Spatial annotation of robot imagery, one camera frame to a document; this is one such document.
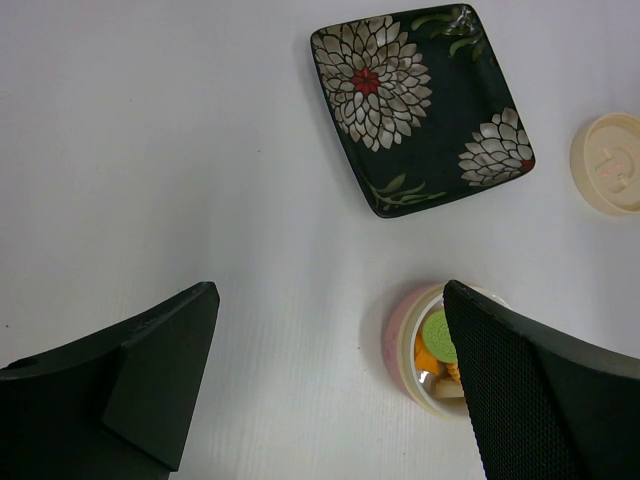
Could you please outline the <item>small white oval snack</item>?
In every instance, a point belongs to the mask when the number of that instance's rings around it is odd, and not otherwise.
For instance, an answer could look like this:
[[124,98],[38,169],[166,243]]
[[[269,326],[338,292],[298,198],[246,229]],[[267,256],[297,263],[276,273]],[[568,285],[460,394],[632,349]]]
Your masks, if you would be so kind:
[[464,397],[462,385],[452,378],[439,378],[433,382],[431,395],[437,399],[457,399]]

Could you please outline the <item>orange round cracker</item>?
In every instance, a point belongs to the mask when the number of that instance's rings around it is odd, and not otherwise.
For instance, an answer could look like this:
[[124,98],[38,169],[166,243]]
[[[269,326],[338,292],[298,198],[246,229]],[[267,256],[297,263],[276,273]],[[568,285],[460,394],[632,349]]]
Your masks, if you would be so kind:
[[459,365],[457,363],[448,363],[446,365],[446,369],[449,377],[455,381],[457,384],[461,383],[461,374],[459,370]]

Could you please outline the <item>cream round box lid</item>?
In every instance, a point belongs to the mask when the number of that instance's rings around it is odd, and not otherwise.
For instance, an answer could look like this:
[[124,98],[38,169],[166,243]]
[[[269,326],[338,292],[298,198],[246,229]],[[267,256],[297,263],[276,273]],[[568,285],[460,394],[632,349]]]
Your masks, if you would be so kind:
[[584,124],[570,149],[574,183],[586,202],[612,216],[639,213],[639,118],[609,113]]

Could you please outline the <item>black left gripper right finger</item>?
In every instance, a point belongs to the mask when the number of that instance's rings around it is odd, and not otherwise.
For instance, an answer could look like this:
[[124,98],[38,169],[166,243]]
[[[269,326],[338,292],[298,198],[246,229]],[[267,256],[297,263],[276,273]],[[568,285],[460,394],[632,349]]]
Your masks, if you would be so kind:
[[638,359],[456,280],[444,307],[487,478],[638,478]]

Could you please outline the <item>black floral square plate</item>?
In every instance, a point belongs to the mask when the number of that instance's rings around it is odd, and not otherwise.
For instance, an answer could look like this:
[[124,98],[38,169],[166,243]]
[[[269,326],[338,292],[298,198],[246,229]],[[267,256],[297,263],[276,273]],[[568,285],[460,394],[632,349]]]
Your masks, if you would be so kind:
[[397,218],[535,165],[486,30],[468,4],[331,25],[310,38],[331,120],[372,211]]

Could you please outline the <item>green round cookie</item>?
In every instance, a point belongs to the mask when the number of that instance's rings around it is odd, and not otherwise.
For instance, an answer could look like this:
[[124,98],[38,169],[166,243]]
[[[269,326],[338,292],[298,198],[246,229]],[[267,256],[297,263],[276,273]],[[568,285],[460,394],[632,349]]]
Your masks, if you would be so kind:
[[426,349],[438,361],[446,364],[458,362],[456,348],[443,310],[434,311],[424,319],[421,337]]

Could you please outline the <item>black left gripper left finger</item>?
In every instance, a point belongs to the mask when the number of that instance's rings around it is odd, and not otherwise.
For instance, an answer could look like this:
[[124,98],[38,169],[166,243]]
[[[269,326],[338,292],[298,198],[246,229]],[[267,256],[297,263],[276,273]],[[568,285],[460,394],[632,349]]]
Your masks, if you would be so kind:
[[220,298],[200,282],[1,370],[4,479],[166,479],[178,470]]

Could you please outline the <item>orange fish shaped snack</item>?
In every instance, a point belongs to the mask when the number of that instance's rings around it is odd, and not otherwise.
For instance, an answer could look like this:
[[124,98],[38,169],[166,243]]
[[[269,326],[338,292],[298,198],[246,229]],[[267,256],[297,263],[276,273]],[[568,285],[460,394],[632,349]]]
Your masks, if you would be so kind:
[[419,371],[433,375],[441,374],[441,365],[437,358],[427,349],[422,337],[418,335],[414,343],[414,364]]

